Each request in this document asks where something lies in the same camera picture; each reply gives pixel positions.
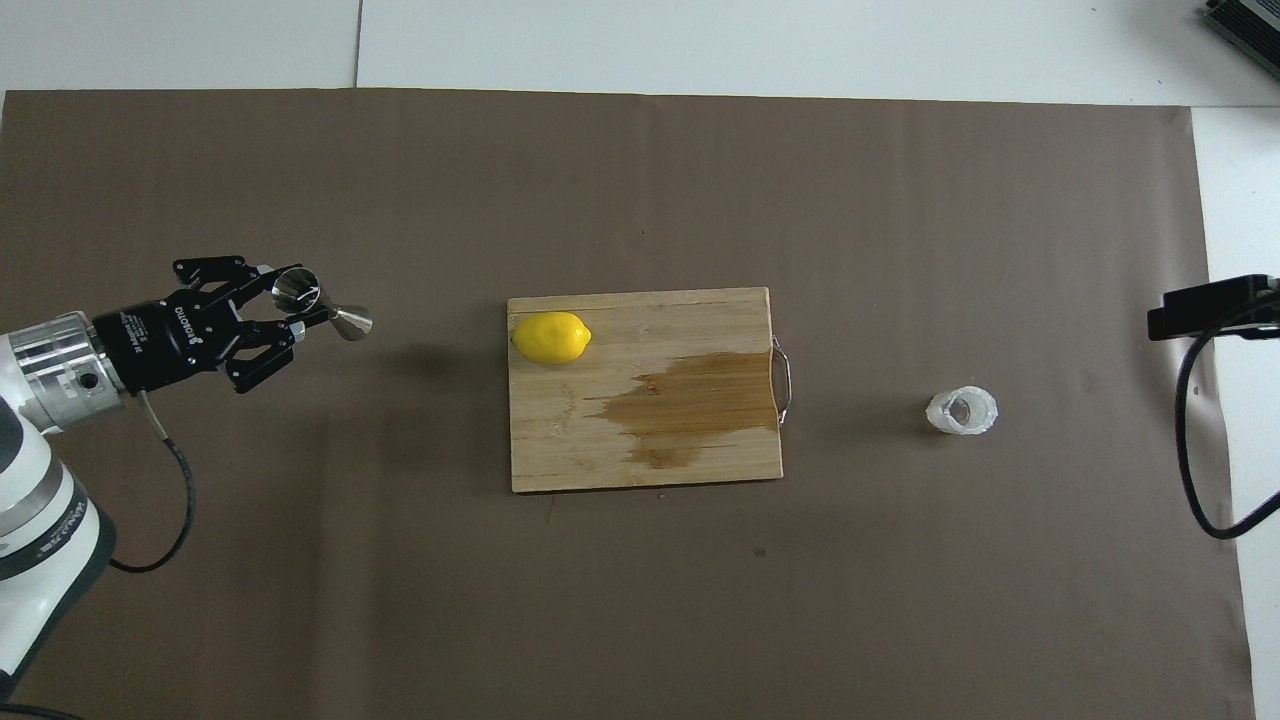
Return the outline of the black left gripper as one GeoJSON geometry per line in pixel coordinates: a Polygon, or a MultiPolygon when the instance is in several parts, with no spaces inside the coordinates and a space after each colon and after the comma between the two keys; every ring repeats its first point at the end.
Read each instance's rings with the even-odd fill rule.
{"type": "Polygon", "coordinates": [[[200,373],[225,374],[247,395],[294,359],[305,332],[329,315],[242,322],[236,309],[269,293],[280,313],[319,307],[319,279],[298,264],[253,265],[242,256],[183,258],[173,263],[179,290],[170,297],[104,313],[92,329],[128,395],[161,389],[200,373]]]}

